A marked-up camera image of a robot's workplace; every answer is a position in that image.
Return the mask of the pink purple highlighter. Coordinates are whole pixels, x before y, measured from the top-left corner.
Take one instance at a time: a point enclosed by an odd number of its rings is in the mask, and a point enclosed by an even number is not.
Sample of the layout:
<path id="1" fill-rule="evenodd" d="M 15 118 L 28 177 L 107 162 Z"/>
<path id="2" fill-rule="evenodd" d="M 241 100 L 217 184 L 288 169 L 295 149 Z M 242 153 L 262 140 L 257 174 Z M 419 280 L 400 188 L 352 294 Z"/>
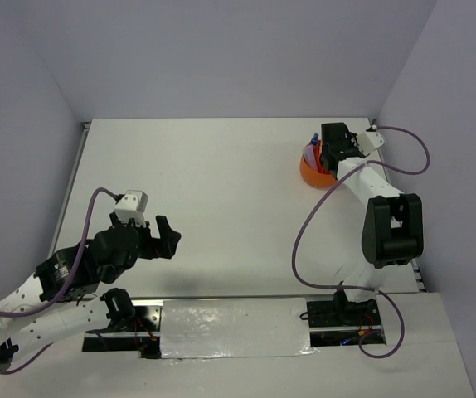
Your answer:
<path id="1" fill-rule="evenodd" d="M 308 144 L 303 150 L 303 158 L 307 165 L 318 172 L 318 146 Z"/>

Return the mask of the light blue highlighter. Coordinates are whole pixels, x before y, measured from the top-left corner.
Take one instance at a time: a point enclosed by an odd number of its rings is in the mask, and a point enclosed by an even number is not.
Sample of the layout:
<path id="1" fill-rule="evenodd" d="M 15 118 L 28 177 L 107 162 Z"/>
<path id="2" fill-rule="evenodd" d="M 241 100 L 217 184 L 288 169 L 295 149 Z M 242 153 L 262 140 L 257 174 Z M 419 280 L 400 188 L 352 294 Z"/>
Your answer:
<path id="1" fill-rule="evenodd" d="M 310 169 L 314 170 L 315 172 L 318 171 L 315 154 L 314 154 L 314 146 L 307 145 L 303 149 L 303 159 Z"/>

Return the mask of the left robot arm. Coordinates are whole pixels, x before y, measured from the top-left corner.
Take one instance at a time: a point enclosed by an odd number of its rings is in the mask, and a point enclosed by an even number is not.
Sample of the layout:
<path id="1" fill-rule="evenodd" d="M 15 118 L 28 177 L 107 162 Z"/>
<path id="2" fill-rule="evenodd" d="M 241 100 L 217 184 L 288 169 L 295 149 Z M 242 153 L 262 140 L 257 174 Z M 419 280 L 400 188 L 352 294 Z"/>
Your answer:
<path id="1" fill-rule="evenodd" d="M 149 223 L 116 218 L 92 239 L 58 250 L 37 266 L 34 274 L 0 301 L 0 375 L 13 372 L 15 357 L 44 352 L 53 342 L 78 332 L 118 332 L 132 327 L 137 315 L 125 289 L 112 288 L 88 303 L 100 284 L 112 284 L 137 260 L 170 260 L 181 239 L 157 216 L 159 235 Z"/>

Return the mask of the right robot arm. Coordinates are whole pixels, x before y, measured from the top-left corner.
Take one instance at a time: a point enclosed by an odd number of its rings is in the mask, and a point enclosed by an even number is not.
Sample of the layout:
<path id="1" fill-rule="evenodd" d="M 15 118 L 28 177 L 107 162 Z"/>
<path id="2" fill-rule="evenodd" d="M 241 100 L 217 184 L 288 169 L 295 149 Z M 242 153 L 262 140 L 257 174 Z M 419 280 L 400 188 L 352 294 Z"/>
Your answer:
<path id="1" fill-rule="evenodd" d="M 362 315 L 361 303 L 376 297 L 393 270 L 408 265 L 424 249 L 422 201 L 393 187 L 372 168 L 371 153 L 385 143 L 376 126 L 353 133 L 342 123 L 321 125 L 320 162 L 365 207 L 362 256 L 341 283 L 345 297 L 333 305 L 342 324 Z"/>

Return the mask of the orange round divided container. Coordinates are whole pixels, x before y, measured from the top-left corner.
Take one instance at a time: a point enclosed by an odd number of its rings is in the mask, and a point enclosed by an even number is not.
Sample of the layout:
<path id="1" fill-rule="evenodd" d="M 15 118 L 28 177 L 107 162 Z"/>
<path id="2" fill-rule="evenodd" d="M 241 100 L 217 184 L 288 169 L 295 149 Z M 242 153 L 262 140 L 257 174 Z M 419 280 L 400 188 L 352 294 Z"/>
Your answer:
<path id="1" fill-rule="evenodd" d="M 332 174 L 327 172 L 321 162 L 320 162 L 320 154 L 321 154 L 321 146 L 320 143 L 318 146 L 318 172 L 310 169 L 306 162 L 303 159 L 303 153 L 301 155 L 300 164 L 299 164 L 299 171 L 301 178 L 311 187 L 314 188 L 328 188 L 332 187 L 336 183 L 336 179 L 333 177 Z"/>

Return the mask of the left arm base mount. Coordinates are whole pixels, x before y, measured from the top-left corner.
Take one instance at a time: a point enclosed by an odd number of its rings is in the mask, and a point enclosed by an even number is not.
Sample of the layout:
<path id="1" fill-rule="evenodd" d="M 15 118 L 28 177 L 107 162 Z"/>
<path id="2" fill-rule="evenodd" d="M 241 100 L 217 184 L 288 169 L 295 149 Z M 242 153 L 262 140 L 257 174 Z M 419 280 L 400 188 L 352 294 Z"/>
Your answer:
<path id="1" fill-rule="evenodd" d="M 104 328 L 85 333 L 82 352 L 136 352 L 143 359 L 160 359 L 163 305 L 135 301 L 124 289 L 100 297 L 110 313 Z"/>

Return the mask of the reflective silver base plate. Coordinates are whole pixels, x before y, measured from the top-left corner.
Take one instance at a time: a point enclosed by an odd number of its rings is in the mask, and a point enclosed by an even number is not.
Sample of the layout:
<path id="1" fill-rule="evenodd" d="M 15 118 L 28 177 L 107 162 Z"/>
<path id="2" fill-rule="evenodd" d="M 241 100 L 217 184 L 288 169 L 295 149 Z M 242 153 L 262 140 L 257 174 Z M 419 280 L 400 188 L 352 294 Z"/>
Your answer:
<path id="1" fill-rule="evenodd" d="M 176 300 L 163 304 L 165 359 L 296 357 L 313 352 L 303 298 Z"/>

